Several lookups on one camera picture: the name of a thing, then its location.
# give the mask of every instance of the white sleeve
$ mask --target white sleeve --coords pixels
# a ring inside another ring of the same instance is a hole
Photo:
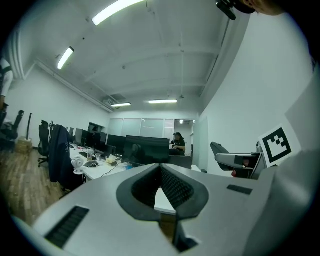
[[[9,91],[9,88],[11,86],[13,79],[14,79],[14,73],[12,71],[9,71],[4,74],[1,96],[4,96],[4,97],[7,96],[7,93]]]

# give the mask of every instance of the white fan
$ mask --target white fan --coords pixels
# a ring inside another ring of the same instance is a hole
[[[81,167],[84,165],[84,159],[80,156],[80,155],[77,155],[75,156],[72,160],[71,160],[71,163],[74,167],[74,171],[73,173],[76,174],[76,175],[82,175],[83,174],[83,171],[81,170]]]

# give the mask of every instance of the black cap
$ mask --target black cap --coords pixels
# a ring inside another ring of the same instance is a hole
[[[174,133],[173,135],[179,135],[180,137],[182,137],[182,135],[181,135],[180,132],[176,132],[176,133]]]
[[[252,9],[245,4],[241,3],[240,0],[233,0],[231,1],[234,8],[236,8],[238,11],[244,13],[244,14],[253,14],[256,10]]]

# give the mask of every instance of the wooden floor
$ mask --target wooden floor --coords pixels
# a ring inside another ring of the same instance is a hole
[[[32,225],[37,217],[57,202],[65,192],[50,182],[48,163],[38,167],[38,151],[30,155],[0,152],[0,190],[10,213]]]

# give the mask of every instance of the wall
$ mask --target wall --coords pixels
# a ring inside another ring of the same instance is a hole
[[[193,123],[183,123],[180,124],[179,121],[174,123],[174,132],[181,133],[185,142],[185,155],[191,156],[191,133],[192,133]]]
[[[229,73],[199,118],[208,120],[208,143],[200,145],[208,151],[208,173],[230,175],[219,168],[210,142],[231,153],[254,151],[260,135],[287,120],[311,77],[308,44],[291,18],[252,14]]]
[[[29,115],[32,113],[29,134],[34,147],[39,144],[41,120],[65,127],[87,130],[89,122],[107,127],[109,113],[76,94],[51,75],[35,66],[25,81],[13,84],[5,99],[9,105],[7,118],[16,120],[19,110],[24,116],[19,136],[26,136]]]
[[[201,107],[197,96],[186,96],[172,104],[149,104],[145,98],[136,98],[129,102],[131,106],[115,110],[110,118],[197,120]]]

